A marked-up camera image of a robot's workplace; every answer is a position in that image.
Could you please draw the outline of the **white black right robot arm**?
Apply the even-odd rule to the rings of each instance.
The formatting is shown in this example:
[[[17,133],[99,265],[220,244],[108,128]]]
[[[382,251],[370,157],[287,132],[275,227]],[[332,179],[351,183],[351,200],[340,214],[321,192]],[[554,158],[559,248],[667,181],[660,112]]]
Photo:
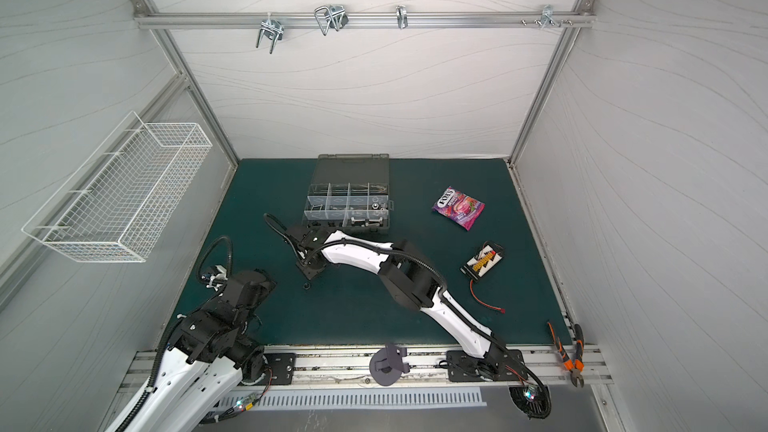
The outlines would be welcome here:
[[[421,312],[440,325],[475,360],[477,375],[500,381],[533,374],[506,342],[471,316],[450,294],[445,278],[409,242],[373,242],[340,229],[291,227],[279,235],[308,279],[329,265],[350,266],[376,275],[400,306]]]

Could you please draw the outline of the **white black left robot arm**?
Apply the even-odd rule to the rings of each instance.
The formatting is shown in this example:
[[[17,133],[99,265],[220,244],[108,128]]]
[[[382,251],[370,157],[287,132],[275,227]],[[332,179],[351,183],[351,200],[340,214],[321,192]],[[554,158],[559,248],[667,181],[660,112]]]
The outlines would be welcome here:
[[[259,400],[214,406],[236,386],[269,383],[272,368],[264,347],[247,336],[254,311],[276,283],[256,269],[211,278],[214,295],[177,318],[158,346],[150,373],[109,431],[191,431],[201,423],[234,418]]]

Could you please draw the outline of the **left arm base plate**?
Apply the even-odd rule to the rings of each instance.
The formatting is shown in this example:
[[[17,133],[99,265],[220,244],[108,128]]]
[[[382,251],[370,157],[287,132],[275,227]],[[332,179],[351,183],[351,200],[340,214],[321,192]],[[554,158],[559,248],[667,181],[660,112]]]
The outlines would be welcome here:
[[[264,372],[258,384],[291,385],[296,359],[295,353],[266,353],[264,355]]]

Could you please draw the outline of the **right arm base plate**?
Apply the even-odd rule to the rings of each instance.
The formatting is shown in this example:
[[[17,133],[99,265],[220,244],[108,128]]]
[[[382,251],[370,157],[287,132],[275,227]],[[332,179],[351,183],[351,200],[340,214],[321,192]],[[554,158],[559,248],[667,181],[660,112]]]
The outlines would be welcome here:
[[[478,359],[463,350],[449,350],[437,364],[447,371],[448,380],[460,382],[526,382],[529,373],[524,367],[522,352],[517,349],[493,349],[486,359]]]

